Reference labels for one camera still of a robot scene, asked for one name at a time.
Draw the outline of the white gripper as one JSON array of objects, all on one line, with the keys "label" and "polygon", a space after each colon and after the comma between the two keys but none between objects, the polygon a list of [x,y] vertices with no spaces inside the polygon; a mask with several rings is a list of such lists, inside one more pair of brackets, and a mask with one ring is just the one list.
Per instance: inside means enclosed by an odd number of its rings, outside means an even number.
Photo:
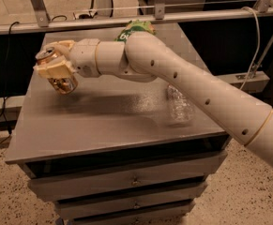
[{"label": "white gripper", "polygon": [[85,38],[76,43],[74,40],[48,43],[43,47],[44,50],[54,48],[62,56],[48,63],[35,65],[34,71],[42,78],[64,79],[73,75],[75,68],[76,72],[82,77],[97,78],[100,76],[96,63],[98,45],[99,40],[97,38]]}]

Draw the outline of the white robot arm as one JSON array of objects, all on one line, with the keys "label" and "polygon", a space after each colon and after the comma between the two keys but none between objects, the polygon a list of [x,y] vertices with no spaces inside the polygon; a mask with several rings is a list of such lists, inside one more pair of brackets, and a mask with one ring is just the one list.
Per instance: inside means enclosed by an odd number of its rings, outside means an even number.
[{"label": "white robot arm", "polygon": [[40,77],[66,81],[71,89],[75,74],[139,83],[161,78],[273,168],[273,108],[184,60],[148,32],[134,32],[125,41],[57,41],[45,45],[36,60]]}]

